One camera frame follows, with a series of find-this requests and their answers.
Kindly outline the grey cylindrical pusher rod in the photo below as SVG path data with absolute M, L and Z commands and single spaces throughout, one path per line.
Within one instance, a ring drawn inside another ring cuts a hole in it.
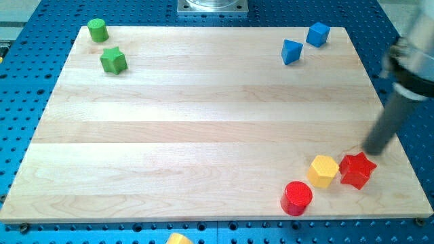
M 378 120 L 365 138 L 362 148 L 369 155 L 380 155 L 403 123 L 420 104 L 420 95 L 409 90 L 391 94 Z

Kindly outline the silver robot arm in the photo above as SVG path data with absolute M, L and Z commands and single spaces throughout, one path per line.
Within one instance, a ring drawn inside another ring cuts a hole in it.
M 380 155 L 418 105 L 433 97 L 433 1 L 421 1 L 406 34 L 383 56 L 383 77 L 396 78 L 393 93 L 370 133 L 363 150 Z

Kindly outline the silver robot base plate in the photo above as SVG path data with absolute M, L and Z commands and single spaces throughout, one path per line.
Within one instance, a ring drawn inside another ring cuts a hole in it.
M 177 0 L 177 12 L 196 13 L 248 13 L 248 0 Z

